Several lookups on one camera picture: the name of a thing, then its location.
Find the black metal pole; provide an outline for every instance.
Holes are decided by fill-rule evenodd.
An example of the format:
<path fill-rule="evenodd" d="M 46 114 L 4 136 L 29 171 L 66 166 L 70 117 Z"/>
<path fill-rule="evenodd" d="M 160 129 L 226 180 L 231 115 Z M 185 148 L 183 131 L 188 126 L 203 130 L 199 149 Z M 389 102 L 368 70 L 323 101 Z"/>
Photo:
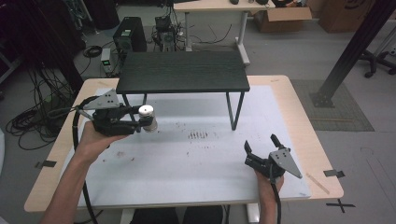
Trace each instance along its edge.
<path fill-rule="evenodd" d="M 396 9 L 396 0 L 376 0 L 361 27 L 356 31 L 338 62 L 318 92 L 311 94 L 316 107 L 333 107 L 332 97 L 352 67 Z"/>

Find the cardboard box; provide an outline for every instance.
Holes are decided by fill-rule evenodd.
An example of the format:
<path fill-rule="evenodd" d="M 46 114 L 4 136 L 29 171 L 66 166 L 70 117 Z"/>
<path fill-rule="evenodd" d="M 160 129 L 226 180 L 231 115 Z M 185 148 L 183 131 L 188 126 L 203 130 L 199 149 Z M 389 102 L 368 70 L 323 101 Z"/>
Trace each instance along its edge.
<path fill-rule="evenodd" d="M 367 0 L 328 1 L 318 23 L 328 33 L 357 31 L 374 3 Z"/>
<path fill-rule="evenodd" d="M 312 18 L 320 18 L 320 15 L 329 0 L 307 0 L 306 5 L 311 8 Z"/>
<path fill-rule="evenodd" d="M 262 33 L 300 31 L 303 21 L 312 20 L 309 7 L 278 7 L 254 14 L 254 21 Z"/>

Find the metal stand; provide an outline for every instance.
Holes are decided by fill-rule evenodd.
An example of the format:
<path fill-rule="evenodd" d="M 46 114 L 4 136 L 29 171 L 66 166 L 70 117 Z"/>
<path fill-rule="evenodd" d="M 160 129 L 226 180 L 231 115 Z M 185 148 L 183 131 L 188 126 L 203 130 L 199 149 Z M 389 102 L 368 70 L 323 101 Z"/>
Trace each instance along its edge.
<path fill-rule="evenodd" d="M 312 102 L 316 107 L 332 107 L 332 97 L 335 91 L 347 77 L 352 67 L 370 45 L 375 36 L 387 22 L 390 15 L 396 9 L 396 1 L 377 0 L 370 10 L 361 27 L 353 35 L 346 46 L 335 67 L 320 87 L 319 91 L 311 95 Z"/>
<path fill-rule="evenodd" d="M 241 95 L 239 96 L 239 103 L 238 103 L 238 107 L 236 108 L 235 119 L 233 119 L 233 110 L 231 109 L 230 93 L 226 92 L 228 113 L 230 115 L 231 129 L 233 131 L 235 131 L 236 125 L 238 124 L 239 113 L 241 112 L 241 107 L 242 107 L 242 102 L 244 101 L 244 96 L 245 96 L 245 92 L 242 91 Z"/>

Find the hand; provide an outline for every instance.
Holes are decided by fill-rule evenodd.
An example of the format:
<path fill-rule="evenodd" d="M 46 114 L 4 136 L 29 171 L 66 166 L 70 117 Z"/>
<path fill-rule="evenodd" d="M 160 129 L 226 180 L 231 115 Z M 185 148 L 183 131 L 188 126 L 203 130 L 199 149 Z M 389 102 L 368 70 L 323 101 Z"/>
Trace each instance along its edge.
<path fill-rule="evenodd" d="M 91 121 L 87 121 L 73 158 L 91 165 L 111 143 L 127 136 L 128 135 L 104 136 L 94 129 Z"/>
<path fill-rule="evenodd" d="M 257 176 L 257 182 L 259 184 L 259 195 L 260 195 L 260 203 L 265 206 L 276 206 L 276 198 L 274 195 L 274 191 L 271 187 L 270 180 L 263 176 L 261 173 L 254 171 Z M 279 192 L 283 186 L 285 178 L 281 176 L 276 183 L 277 191 Z"/>

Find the human hand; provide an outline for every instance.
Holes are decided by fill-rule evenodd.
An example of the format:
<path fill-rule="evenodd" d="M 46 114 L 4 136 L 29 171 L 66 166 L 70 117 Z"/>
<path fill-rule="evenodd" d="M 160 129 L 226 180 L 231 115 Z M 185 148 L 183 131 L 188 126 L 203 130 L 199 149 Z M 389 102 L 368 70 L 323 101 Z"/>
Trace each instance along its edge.
<path fill-rule="evenodd" d="M 102 135 L 94 129 L 92 121 L 87 121 L 73 158 L 91 165 L 111 143 L 127 136 L 117 135 L 108 137 Z"/>

